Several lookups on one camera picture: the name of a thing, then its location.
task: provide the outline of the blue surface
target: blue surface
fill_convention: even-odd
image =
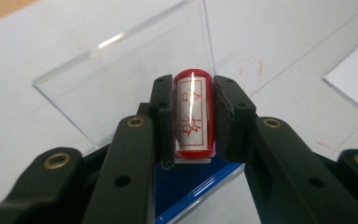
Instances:
[[[156,223],[166,223],[240,167],[215,156],[206,164],[156,167]]]

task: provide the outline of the black hole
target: black hole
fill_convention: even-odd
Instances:
[[[309,178],[308,182],[315,188],[321,189],[324,187],[324,182],[321,179],[316,178],[316,177]]]
[[[138,125],[138,124],[141,124],[141,123],[142,123],[142,121],[139,120],[139,119],[132,119],[130,121],[130,124],[132,124],[132,125]]]
[[[269,125],[272,125],[272,126],[278,126],[279,125],[278,121],[272,120],[272,119],[267,120],[266,123],[269,124]]]
[[[48,163],[50,163],[50,165],[57,165],[62,163],[65,160],[64,156],[58,156],[58,157],[54,157],[51,160],[48,161]]]
[[[115,179],[115,186],[119,188],[126,187],[131,182],[131,179],[127,175],[121,175]]]

